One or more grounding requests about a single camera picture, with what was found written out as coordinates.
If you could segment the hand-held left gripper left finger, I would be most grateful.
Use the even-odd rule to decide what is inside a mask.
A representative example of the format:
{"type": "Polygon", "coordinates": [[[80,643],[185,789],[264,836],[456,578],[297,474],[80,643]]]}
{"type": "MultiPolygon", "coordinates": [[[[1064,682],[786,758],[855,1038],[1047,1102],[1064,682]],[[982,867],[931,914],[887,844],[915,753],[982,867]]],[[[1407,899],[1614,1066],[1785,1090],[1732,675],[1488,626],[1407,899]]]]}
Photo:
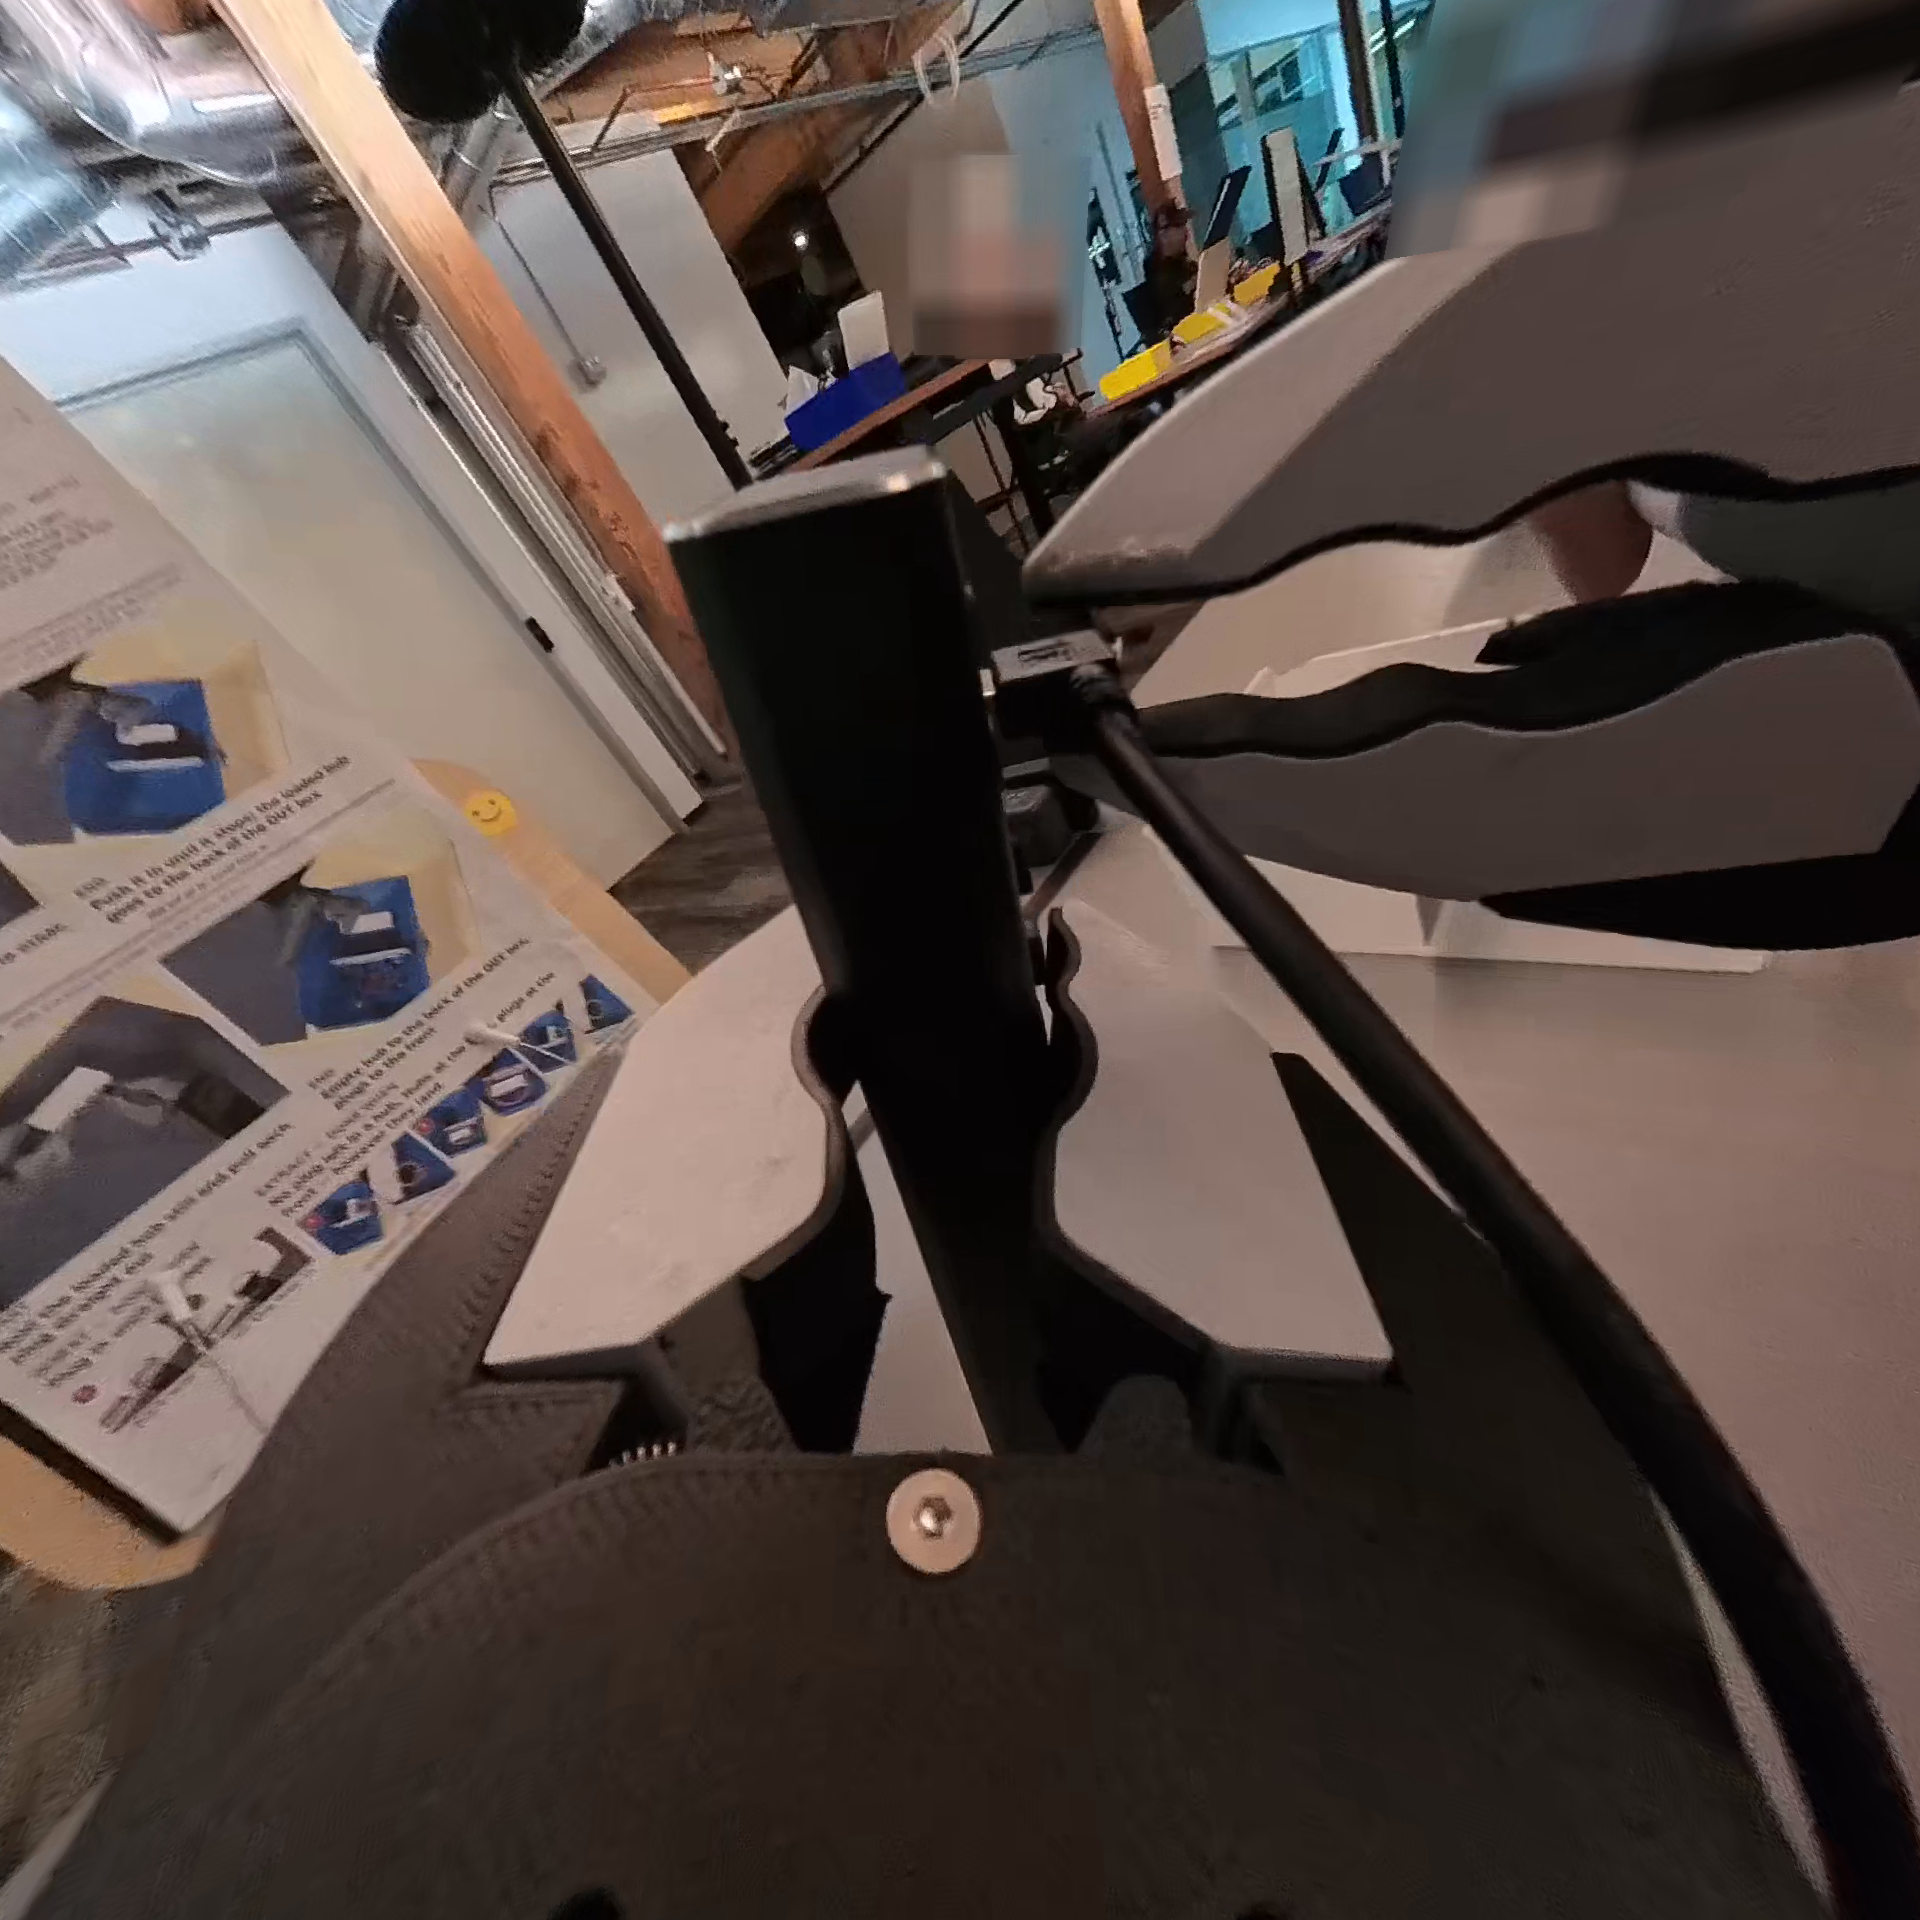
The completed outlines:
{"type": "Polygon", "coordinates": [[[838,1057],[817,1061],[824,1012],[792,905],[648,1020],[496,1321],[490,1372],[636,1372],[720,1299],[744,1310],[800,1449],[855,1449],[884,1324],[884,1169],[838,1057]]]}

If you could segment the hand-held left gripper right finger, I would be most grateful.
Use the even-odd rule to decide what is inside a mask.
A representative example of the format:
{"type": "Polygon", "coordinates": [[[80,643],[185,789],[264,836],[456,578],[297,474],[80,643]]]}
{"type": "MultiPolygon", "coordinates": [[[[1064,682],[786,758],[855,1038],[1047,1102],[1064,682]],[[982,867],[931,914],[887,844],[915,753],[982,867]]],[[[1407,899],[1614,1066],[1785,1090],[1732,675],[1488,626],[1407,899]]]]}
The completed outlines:
{"type": "Polygon", "coordinates": [[[1206,972],[1090,903],[1047,919],[1064,1102],[1041,1173],[1047,1393],[1084,1434],[1159,1379],[1211,1452],[1270,1385],[1379,1385],[1394,1356],[1280,1059],[1206,972]]]}

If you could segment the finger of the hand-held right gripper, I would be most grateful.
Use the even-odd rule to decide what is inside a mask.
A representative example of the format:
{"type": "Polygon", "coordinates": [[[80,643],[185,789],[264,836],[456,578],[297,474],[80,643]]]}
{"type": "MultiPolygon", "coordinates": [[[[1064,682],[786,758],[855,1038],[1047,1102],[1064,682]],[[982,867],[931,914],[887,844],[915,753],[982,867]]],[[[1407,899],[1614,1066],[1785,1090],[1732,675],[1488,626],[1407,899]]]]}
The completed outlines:
{"type": "Polygon", "coordinates": [[[1916,135],[1770,135],[1698,199],[1392,259],[1198,385],[1024,565],[1041,606],[1208,602],[1466,543],[1607,478],[1819,498],[1916,476],[1916,135]]]}
{"type": "Polygon", "coordinates": [[[1683,582],[1295,694],[1142,709],[1248,857],[1507,921],[1715,949],[1919,930],[1916,631],[1683,582]]]}

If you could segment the black usb hub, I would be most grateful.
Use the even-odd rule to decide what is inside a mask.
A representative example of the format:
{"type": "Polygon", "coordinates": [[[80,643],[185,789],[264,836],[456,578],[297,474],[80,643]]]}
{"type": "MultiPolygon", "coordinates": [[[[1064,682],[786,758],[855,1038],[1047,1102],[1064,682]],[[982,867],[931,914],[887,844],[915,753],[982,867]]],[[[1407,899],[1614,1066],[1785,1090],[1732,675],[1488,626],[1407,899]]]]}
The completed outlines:
{"type": "Polygon", "coordinates": [[[800,471],[668,527],[759,807],[995,1452],[1057,1452],[1050,1059],[946,468],[800,471]]]}

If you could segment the wooden workbench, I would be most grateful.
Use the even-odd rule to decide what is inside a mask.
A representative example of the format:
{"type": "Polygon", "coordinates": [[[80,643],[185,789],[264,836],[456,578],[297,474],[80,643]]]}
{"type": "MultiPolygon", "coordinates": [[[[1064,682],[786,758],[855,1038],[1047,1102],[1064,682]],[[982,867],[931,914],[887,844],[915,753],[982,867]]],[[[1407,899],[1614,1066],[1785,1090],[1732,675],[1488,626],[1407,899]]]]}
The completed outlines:
{"type": "Polygon", "coordinates": [[[1384,199],[1376,209],[1362,213],[1351,229],[1332,236],[1297,260],[1306,270],[1308,285],[1292,301],[1243,309],[1246,322],[1235,335],[1211,340],[1193,351],[1174,351],[1171,372],[1152,389],[1116,405],[1106,405],[1096,389],[1096,395],[1081,403],[1064,428],[1064,443],[1070,449],[1123,443],[1128,437],[1152,426],[1159,413],[1198,382],[1226,371],[1258,345],[1276,338],[1286,326],[1304,321],[1386,255],[1392,205],[1392,199],[1384,199]]]}

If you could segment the small black device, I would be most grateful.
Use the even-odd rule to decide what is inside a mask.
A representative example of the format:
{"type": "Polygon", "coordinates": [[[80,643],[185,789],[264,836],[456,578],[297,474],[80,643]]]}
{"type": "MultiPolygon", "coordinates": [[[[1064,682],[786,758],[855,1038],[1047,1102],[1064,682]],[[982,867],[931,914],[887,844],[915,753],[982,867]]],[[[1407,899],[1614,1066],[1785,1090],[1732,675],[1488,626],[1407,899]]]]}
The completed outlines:
{"type": "Polygon", "coordinates": [[[1022,897],[1035,891],[1080,842],[1100,831],[1100,804],[1055,767],[1050,758],[1016,758],[1002,765],[1002,820],[1016,854],[1022,897]]]}

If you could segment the printed instruction sheet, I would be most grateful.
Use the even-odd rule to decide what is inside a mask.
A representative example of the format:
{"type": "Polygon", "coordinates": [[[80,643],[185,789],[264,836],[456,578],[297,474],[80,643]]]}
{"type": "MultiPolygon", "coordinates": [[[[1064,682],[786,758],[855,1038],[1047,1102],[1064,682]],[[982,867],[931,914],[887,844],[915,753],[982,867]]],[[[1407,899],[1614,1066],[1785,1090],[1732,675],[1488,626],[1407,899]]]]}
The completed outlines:
{"type": "Polygon", "coordinates": [[[161,1537],[659,1009],[6,369],[2,1387],[161,1537]]]}

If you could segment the wooden column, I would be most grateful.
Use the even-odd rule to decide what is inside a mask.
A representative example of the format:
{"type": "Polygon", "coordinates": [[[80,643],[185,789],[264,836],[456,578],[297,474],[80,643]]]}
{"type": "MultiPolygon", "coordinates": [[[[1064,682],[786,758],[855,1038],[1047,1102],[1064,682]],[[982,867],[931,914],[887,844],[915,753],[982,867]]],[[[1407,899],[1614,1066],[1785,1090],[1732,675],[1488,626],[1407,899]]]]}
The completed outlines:
{"type": "Polygon", "coordinates": [[[1142,2],[1094,2],[1116,103],[1132,146],[1144,211],[1152,230],[1186,227],[1171,106],[1147,42],[1142,2]]]}

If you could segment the dark wooden table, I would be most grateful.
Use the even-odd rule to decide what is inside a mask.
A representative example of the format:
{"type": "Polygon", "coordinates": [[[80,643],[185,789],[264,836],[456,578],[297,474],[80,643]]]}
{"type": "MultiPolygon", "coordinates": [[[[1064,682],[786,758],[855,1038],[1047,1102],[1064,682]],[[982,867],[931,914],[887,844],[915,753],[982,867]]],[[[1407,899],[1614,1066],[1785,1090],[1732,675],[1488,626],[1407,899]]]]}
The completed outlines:
{"type": "Polygon", "coordinates": [[[817,471],[906,445],[938,449],[972,434],[993,476],[991,492],[977,495],[974,503],[1024,556],[1051,531],[1055,500],[1050,468],[1033,439],[1035,426],[1022,422],[1020,397],[1041,382],[1064,397],[1067,417],[1080,417],[1088,395],[1080,379],[1084,358],[1080,349],[1033,354],[1004,375],[998,375],[986,358],[954,361],[948,371],[855,421],[820,449],[800,450],[792,441],[777,443],[756,460],[756,478],[817,471]]]}

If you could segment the blue bin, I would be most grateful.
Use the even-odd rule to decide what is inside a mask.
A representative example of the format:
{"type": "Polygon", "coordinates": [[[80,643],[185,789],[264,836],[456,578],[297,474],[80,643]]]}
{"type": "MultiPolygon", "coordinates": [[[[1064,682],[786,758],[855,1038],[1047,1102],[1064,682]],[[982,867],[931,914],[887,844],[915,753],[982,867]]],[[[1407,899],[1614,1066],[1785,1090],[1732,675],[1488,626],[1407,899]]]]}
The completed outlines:
{"type": "Polygon", "coordinates": [[[785,433],[793,449],[815,453],[874,418],[906,393],[904,366],[891,351],[880,351],[820,387],[811,397],[790,406],[785,433]]]}

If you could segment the white frosted door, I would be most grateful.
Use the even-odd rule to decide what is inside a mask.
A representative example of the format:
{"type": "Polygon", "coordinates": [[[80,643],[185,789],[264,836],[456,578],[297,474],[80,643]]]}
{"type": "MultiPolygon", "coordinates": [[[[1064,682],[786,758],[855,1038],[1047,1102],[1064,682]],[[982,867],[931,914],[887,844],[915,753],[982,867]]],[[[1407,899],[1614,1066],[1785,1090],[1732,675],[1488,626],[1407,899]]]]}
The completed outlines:
{"type": "Polygon", "coordinates": [[[308,324],[65,372],[55,403],[323,675],[623,879],[704,807],[571,580],[396,372],[308,324]]]}

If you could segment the black pole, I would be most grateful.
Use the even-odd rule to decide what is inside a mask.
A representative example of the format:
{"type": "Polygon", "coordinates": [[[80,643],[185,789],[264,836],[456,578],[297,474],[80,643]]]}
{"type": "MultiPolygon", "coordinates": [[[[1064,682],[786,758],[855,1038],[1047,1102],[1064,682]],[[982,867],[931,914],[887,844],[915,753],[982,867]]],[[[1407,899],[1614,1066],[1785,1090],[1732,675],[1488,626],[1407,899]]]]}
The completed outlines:
{"type": "Polygon", "coordinates": [[[553,185],[563,194],[571,219],[584,230],[584,238],[610,277],[620,301],[626,307],[646,343],[652,348],[673,391],[683,403],[688,418],[699,429],[732,489],[745,489],[752,483],[752,468],[734,441],[732,428],[714,409],[714,403],[710,399],[699,378],[694,372],[690,361],[686,358],[673,330],[659,314],[655,300],[646,292],[625,246],[617,243],[617,236],[607,219],[607,213],[569,158],[564,141],[547,121],[529,78],[508,54],[496,54],[494,66],[503,99],[515,107],[524,132],[534,139],[534,146],[553,185]]]}

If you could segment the black fuzzy microphone cover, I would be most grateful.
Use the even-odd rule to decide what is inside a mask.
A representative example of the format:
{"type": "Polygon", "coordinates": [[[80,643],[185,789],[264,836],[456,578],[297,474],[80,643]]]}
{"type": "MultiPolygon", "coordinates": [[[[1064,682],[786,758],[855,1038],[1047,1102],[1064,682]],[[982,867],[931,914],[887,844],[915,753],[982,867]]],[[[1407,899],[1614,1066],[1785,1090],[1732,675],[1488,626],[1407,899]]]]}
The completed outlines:
{"type": "Polygon", "coordinates": [[[586,2],[393,2],[376,33],[376,75],[399,111],[450,127],[555,66],[586,14],[586,2]]]}

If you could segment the slanted wooden post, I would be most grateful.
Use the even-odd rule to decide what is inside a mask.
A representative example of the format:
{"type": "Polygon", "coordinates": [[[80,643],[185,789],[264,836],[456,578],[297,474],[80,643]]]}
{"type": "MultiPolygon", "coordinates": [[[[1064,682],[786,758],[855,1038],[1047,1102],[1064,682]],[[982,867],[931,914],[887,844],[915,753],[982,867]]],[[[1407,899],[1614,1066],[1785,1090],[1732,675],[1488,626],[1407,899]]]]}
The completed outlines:
{"type": "Polygon", "coordinates": [[[156,35],[195,33],[216,18],[235,33],[239,47],[374,229],[423,322],[478,375],[564,498],[720,758],[734,761],[730,711],[655,516],[328,7],[130,2],[126,11],[156,35]]]}

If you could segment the silver spiral duct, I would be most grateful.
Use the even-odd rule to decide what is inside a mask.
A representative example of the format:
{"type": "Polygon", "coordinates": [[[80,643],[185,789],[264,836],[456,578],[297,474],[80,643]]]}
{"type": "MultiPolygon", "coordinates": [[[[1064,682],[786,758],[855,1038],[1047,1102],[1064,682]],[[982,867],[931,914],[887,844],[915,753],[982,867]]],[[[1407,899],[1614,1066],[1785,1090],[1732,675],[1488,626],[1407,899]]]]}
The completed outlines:
{"type": "Polygon", "coordinates": [[[6,291],[120,201],[209,185],[364,213],[352,167],[420,150],[374,75],[393,5],[6,2],[6,291]]]}

